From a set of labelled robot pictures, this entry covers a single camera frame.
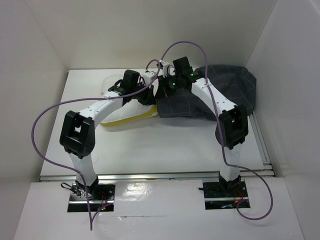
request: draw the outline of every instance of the red wire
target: red wire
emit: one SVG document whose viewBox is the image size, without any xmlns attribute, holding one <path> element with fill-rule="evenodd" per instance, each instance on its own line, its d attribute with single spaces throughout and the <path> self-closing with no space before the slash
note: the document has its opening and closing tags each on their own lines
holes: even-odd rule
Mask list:
<svg viewBox="0 0 320 240">
<path fill-rule="evenodd" d="M 241 196 L 241 200 L 243 200 L 243 199 L 244 199 L 243 194 L 242 194 L 238 189 L 237 189 L 236 191 L 240 194 L 240 196 Z"/>
<path fill-rule="evenodd" d="M 102 192 L 102 193 L 103 193 L 103 195 L 102 195 L 101 192 L 100 192 L 100 195 L 101 195 L 101 197 L 102 197 L 102 199 L 101 199 L 101 207 L 102 207 L 103 201 L 105 201 L 105 204 L 107 205 L 107 197 L 106 197 L 106 194 L 105 194 L 105 192 Z"/>
<path fill-rule="evenodd" d="M 102 207 L 102 204 L 104 203 L 104 196 L 102 195 L 101 192 L 99 192 L 99 194 L 101 195 L 101 204 L 100 204 L 100 207 Z"/>
</svg>

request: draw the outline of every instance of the gray cloth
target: gray cloth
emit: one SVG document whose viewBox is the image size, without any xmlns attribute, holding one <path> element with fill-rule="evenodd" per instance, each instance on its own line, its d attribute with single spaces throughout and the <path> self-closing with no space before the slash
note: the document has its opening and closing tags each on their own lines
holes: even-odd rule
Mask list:
<svg viewBox="0 0 320 240">
<path fill-rule="evenodd" d="M 205 67 L 195 70 L 205 74 Z M 227 99 L 237 105 L 244 105 L 248 115 L 252 114 L 256 103 L 257 79 L 242 66 L 210 65 L 208 67 L 210 82 Z M 197 96 L 180 88 L 168 98 L 156 100 L 157 112 L 161 118 L 171 117 L 204 117 L 215 121 L 213 112 Z"/>
</svg>

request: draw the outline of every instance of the white platform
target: white platform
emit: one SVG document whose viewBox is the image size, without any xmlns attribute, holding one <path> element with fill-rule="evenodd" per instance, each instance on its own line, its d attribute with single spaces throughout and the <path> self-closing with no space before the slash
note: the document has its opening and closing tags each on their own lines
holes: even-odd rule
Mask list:
<svg viewBox="0 0 320 240">
<path fill-rule="evenodd" d="M 303 240 L 282 178 L 266 178 L 274 197 L 271 214 L 243 219 L 235 209 L 205 210 L 201 180 L 117 182 L 114 212 L 99 213 L 90 231 L 87 212 L 67 213 L 70 192 L 59 182 L 32 183 L 15 240 Z M 258 178 L 246 179 L 251 208 L 260 217 L 270 197 Z"/>
<path fill-rule="evenodd" d="M 103 80 L 125 69 L 71 70 L 61 101 L 100 97 Z M 93 101 L 62 105 L 54 123 L 46 157 L 72 167 L 72 162 L 59 144 L 62 124 L 69 110 L 80 111 Z M 216 123 L 205 119 L 159 118 L 138 120 L 123 126 L 95 131 L 92 152 L 97 174 L 181 173 L 220 171 L 221 146 L 215 138 Z M 241 165 L 262 170 L 263 163 L 249 121 L 249 135 L 241 151 Z M 70 170 L 44 162 L 41 176 L 73 176 Z"/>
</svg>

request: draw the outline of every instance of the black connector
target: black connector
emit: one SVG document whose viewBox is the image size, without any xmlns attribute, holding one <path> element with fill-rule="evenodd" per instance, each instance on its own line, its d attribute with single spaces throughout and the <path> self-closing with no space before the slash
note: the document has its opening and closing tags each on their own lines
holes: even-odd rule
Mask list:
<svg viewBox="0 0 320 240">
<path fill-rule="evenodd" d="M 59 142 L 68 154 L 72 153 L 79 159 L 88 156 L 96 144 L 95 121 L 91 117 L 81 116 L 79 112 L 67 112 Z"/>
<path fill-rule="evenodd" d="M 85 190 L 85 186 L 80 182 L 78 182 L 77 180 L 75 181 L 75 185 L 77 185 L 80 189 Z M 98 187 L 99 187 L 99 179 L 98 179 L 98 176 L 96 176 L 96 179 L 94 180 L 94 182 L 90 186 L 87 186 L 88 192 L 89 194 L 91 194 L 93 198 L 96 198 L 98 195 L 98 190 L 97 190 Z"/>
<path fill-rule="evenodd" d="M 234 106 L 229 111 L 223 111 L 219 115 L 224 146 L 233 149 L 235 145 L 242 144 L 249 133 L 248 113 L 243 105 Z M 215 129 L 215 137 L 221 144 L 218 126 Z"/>
<path fill-rule="evenodd" d="M 189 60 L 186 56 L 172 61 L 175 73 L 177 75 L 190 75 L 194 70 L 190 66 Z"/>
<path fill-rule="evenodd" d="M 240 175 L 232 181 L 226 181 L 219 173 L 218 179 L 219 179 L 219 183 L 221 185 L 222 190 L 226 193 L 233 191 L 241 183 L 241 176 Z"/>
<path fill-rule="evenodd" d="M 154 96 L 154 86 L 151 85 L 146 90 L 144 90 L 144 91 L 140 92 L 139 94 L 137 94 L 136 96 L 134 96 L 134 98 L 137 99 L 138 102 L 141 103 L 142 105 L 145 105 L 145 106 L 155 105 L 156 99 Z"/>
<path fill-rule="evenodd" d="M 113 85 L 108 89 L 109 92 L 115 92 L 119 94 L 119 96 L 123 96 L 127 94 L 127 90 L 125 90 L 123 87 Z"/>
<path fill-rule="evenodd" d="M 120 82 L 120 88 L 123 88 L 127 93 L 133 93 L 133 90 L 138 85 L 140 73 L 134 70 L 126 70 L 123 75 L 123 79 Z"/>
</svg>

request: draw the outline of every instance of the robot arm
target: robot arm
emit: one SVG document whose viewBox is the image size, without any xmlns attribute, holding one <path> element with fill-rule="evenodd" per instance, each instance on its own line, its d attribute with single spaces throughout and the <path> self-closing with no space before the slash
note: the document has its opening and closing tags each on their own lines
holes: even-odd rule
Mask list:
<svg viewBox="0 0 320 240">
<path fill-rule="evenodd" d="M 96 175 L 91 152 L 95 147 L 95 129 L 112 112 L 120 109 L 132 98 L 138 99 L 143 105 L 153 105 L 156 100 L 153 95 L 153 86 L 143 90 L 132 97 L 124 97 L 137 92 L 146 86 L 156 75 L 155 72 L 146 72 L 142 75 L 144 83 L 139 81 L 140 74 L 133 70 L 126 70 L 120 86 L 117 83 L 110 87 L 104 95 L 106 100 L 99 100 L 91 106 L 80 112 L 69 111 L 64 118 L 62 131 L 60 135 L 60 144 L 69 154 L 73 166 L 79 170 L 87 184 L 89 193 L 94 197 L 96 195 L 98 176 Z M 80 175 L 76 174 L 76 184 L 84 189 L 84 182 Z"/>
<path fill-rule="evenodd" d="M 163 67 L 169 66 L 167 62 L 161 62 Z M 206 84 L 205 78 L 199 72 L 194 72 L 187 57 L 173 61 L 175 75 L 164 74 L 159 78 L 158 92 L 156 96 L 170 95 L 176 89 L 185 88 L 199 97 L 215 114 L 214 105 L 209 92 L 210 87 L 218 110 L 219 121 L 222 126 L 223 143 L 225 156 L 229 164 L 238 166 L 242 143 L 248 135 L 248 114 L 247 109 L 237 106 L 228 100 L 211 83 Z M 217 141 L 221 144 L 218 126 L 215 130 Z M 227 166 L 224 162 L 219 173 L 219 181 L 225 191 L 232 190 L 240 181 L 240 170 L 237 167 Z"/>
</svg>

